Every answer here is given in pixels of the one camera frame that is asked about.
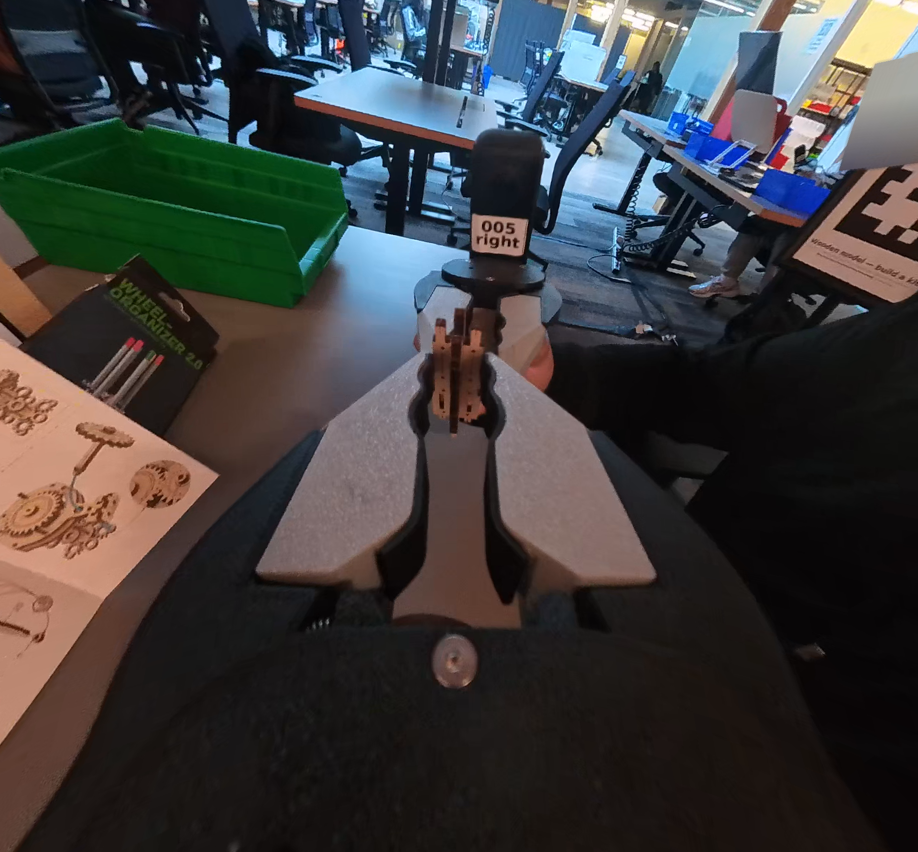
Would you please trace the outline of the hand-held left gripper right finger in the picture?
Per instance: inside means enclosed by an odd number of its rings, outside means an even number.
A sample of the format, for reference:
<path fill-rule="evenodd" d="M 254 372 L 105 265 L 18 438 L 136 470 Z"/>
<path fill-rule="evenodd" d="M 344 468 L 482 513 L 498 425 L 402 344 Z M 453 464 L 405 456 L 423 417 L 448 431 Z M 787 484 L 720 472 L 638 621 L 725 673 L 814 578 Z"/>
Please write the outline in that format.
<path fill-rule="evenodd" d="M 654 582 L 587 429 L 496 355 L 484 399 L 485 554 L 501 602 Z"/>

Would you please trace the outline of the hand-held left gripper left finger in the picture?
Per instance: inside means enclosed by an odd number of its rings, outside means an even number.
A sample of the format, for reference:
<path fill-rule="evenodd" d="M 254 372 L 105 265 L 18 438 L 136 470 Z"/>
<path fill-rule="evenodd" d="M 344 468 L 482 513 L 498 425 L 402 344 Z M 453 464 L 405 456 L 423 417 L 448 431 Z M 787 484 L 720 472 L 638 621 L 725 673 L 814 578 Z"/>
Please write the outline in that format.
<path fill-rule="evenodd" d="M 427 360 L 416 355 L 327 424 L 256 574 L 396 598 L 426 556 Z"/>

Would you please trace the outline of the wooden model part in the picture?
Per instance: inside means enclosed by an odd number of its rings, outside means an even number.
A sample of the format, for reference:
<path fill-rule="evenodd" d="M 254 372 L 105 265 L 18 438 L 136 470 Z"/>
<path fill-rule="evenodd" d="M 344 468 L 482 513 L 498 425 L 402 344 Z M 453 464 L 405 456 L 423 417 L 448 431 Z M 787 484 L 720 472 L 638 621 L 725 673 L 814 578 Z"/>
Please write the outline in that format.
<path fill-rule="evenodd" d="M 451 437 L 460 424 L 473 424 L 486 412 L 481 399 L 493 315 L 482 307 L 456 308 L 453 329 L 437 318 L 431 342 L 433 415 L 447 422 Z"/>

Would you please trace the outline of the person's right forearm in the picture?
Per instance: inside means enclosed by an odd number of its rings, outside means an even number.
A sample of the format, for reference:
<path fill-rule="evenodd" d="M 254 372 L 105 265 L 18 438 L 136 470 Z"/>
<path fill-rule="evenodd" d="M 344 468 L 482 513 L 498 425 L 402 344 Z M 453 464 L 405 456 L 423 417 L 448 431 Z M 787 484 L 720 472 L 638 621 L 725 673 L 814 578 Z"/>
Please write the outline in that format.
<path fill-rule="evenodd" d="M 701 349 L 559 345 L 546 393 L 620 441 L 707 446 L 777 486 L 916 494 L 916 298 Z"/>

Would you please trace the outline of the black office chair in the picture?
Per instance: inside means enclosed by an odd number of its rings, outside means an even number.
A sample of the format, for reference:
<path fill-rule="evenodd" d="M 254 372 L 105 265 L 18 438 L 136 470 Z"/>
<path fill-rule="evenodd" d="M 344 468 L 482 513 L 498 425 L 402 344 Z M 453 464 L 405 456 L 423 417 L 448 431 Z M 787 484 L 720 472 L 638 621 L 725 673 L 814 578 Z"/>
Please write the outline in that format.
<path fill-rule="evenodd" d="M 570 172 L 593 139 L 622 110 L 633 84 L 633 72 L 627 72 L 621 80 L 615 80 L 571 132 L 555 160 L 549 187 L 541 187 L 539 191 L 535 204 L 534 232 L 549 236 L 554 231 Z"/>
<path fill-rule="evenodd" d="M 350 167 L 361 158 L 355 132 L 325 113 L 295 104 L 295 94 L 317 85 L 315 73 L 343 68 L 315 55 L 279 56 L 262 42 L 248 0 L 201 0 L 229 90 L 229 142 L 256 123 L 249 143 L 258 149 L 325 165 Z"/>
<path fill-rule="evenodd" d="M 128 119 L 109 66 L 91 36 L 84 0 L 1 0 L 1 99 L 39 134 L 112 109 Z"/>

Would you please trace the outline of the brown-edged office desk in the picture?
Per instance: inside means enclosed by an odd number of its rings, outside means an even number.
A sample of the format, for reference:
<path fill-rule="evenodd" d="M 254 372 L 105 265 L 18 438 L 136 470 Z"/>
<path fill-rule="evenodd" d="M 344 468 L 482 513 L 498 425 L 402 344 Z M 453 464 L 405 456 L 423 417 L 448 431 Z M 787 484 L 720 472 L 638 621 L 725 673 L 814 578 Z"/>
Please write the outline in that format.
<path fill-rule="evenodd" d="M 424 201 L 430 157 L 448 150 L 470 152 L 476 139 L 499 127 L 492 100 L 368 66 L 317 87 L 298 91 L 295 105 L 347 124 L 391 147 L 384 202 L 385 231 L 401 236 L 406 215 L 455 229 L 450 207 Z"/>

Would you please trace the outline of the long office desk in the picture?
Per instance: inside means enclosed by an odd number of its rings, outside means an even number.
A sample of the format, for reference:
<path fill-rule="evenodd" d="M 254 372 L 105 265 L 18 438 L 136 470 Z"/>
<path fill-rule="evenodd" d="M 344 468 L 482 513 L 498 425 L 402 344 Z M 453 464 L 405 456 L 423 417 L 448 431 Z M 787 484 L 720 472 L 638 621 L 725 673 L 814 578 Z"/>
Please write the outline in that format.
<path fill-rule="evenodd" d="M 630 111 L 621 112 L 620 118 L 624 123 L 623 134 L 642 150 L 628 189 L 613 210 L 629 220 L 626 238 L 619 246 L 625 263 L 650 271 L 689 276 L 688 267 L 676 259 L 698 221 L 705 216 L 738 233 L 767 238 L 785 233 L 793 235 L 809 220 L 809 214 L 788 210 L 754 196 L 710 171 L 685 153 L 685 143 L 669 134 L 662 121 Z M 636 236 L 638 216 L 630 210 L 629 204 L 636 199 L 649 164 L 663 158 L 672 164 L 668 175 L 678 190 L 677 201 L 661 235 L 652 240 L 640 240 Z"/>

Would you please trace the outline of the blue plastic bin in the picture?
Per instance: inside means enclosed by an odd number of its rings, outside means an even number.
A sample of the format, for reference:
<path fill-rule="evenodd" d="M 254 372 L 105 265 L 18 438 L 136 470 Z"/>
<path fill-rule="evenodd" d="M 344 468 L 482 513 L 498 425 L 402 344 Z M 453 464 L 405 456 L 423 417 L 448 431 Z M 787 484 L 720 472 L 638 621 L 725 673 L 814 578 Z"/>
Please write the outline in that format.
<path fill-rule="evenodd" d="M 794 172 L 767 168 L 752 197 L 789 212 L 810 216 L 819 210 L 830 193 L 830 188 Z"/>
<path fill-rule="evenodd" d="M 683 152 L 700 165 L 714 165 L 735 169 L 753 155 L 754 147 L 744 142 L 731 142 L 694 131 L 690 134 Z"/>

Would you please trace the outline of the black product package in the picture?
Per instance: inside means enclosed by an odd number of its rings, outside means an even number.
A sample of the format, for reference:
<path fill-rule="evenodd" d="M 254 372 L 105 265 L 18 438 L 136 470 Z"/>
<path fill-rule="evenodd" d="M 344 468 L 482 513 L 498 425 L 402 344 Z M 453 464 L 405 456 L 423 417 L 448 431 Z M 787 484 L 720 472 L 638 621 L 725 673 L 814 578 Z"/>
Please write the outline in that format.
<path fill-rule="evenodd" d="M 22 349 L 160 437 L 217 354 L 219 333 L 140 256 L 77 296 Z"/>

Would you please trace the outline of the illustrated instruction sheet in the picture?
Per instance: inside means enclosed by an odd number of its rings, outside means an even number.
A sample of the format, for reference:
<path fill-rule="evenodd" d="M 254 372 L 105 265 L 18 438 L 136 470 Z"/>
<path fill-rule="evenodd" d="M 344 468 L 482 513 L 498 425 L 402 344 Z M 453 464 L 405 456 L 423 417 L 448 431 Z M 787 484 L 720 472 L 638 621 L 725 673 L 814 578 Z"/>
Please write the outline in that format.
<path fill-rule="evenodd" d="M 1 739 L 218 475 L 1 346 Z"/>

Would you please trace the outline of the green plastic bin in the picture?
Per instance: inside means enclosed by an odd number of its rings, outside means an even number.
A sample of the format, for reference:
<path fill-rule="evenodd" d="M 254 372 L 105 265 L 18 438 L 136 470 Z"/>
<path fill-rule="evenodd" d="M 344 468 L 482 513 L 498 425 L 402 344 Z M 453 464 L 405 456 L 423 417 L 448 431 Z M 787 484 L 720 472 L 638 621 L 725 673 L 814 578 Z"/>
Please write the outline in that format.
<path fill-rule="evenodd" d="M 337 169 L 119 120 L 3 146 L 1 196 L 50 264 L 139 256 L 177 289 L 284 308 L 350 225 Z"/>

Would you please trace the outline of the printed tag sign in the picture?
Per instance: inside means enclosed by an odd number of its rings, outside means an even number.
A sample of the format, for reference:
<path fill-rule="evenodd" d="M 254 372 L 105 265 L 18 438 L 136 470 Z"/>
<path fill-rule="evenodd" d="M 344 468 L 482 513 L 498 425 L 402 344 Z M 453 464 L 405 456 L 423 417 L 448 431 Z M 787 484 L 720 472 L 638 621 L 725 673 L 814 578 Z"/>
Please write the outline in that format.
<path fill-rule="evenodd" d="M 848 172 L 785 263 L 863 303 L 916 295 L 917 165 Z"/>

